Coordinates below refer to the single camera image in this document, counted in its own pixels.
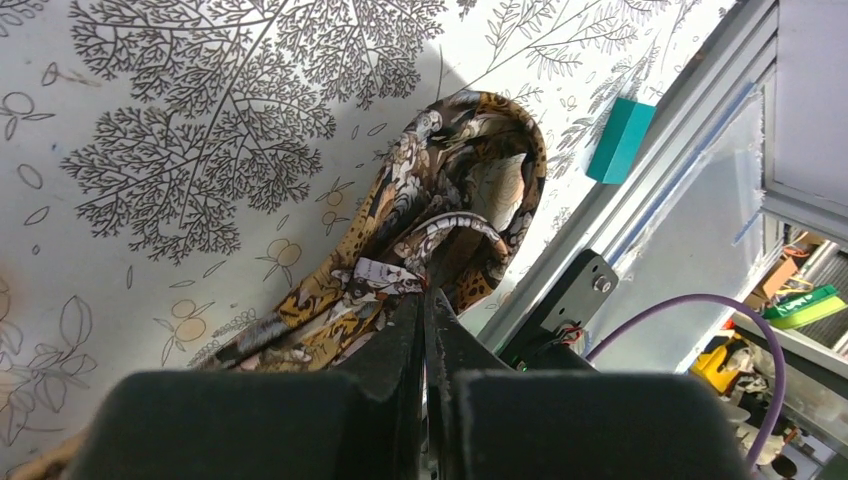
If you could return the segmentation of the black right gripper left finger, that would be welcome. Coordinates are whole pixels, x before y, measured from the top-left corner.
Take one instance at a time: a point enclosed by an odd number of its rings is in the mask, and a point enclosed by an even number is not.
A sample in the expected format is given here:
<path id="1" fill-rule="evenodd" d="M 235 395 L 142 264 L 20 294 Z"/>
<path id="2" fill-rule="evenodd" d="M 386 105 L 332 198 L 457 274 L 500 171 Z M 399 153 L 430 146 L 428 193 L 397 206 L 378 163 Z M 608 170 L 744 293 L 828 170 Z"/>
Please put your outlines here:
<path id="1" fill-rule="evenodd" d="M 415 479 L 423 299 L 314 373 L 148 371 L 99 408 L 70 479 Z"/>

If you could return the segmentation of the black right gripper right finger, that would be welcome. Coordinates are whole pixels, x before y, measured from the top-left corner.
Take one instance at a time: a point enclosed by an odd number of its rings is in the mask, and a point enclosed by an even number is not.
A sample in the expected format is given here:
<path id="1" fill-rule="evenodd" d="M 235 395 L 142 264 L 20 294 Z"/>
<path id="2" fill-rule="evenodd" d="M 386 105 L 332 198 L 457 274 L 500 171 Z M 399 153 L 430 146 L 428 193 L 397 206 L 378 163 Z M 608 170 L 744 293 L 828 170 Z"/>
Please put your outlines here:
<path id="1" fill-rule="evenodd" d="M 516 370 L 444 294 L 423 299 L 430 455 L 440 479 L 747 479 L 719 400 L 685 375 L 600 372 L 552 344 Z"/>

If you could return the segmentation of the brown floral patterned tie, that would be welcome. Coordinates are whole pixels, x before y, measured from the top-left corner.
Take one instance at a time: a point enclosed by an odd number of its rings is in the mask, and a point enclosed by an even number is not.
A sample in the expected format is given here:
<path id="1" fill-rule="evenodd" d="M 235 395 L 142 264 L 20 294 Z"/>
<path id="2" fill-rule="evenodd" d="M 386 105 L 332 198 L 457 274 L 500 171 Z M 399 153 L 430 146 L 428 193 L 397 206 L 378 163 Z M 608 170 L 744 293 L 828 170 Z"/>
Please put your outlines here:
<path id="1" fill-rule="evenodd" d="M 497 225 L 474 210 L 479 168 L 514 160 L 519 198 Z M 268 315 L 197 361 L 199 371 L 312 372 L 395 323 L 409 297 L 444 288 L 464 312 L 487 298 L 542 199 L 547 151 L 534 117 L 497 93 L 462 90 L 421 110 L 389 147 L 348 230 Z"/>

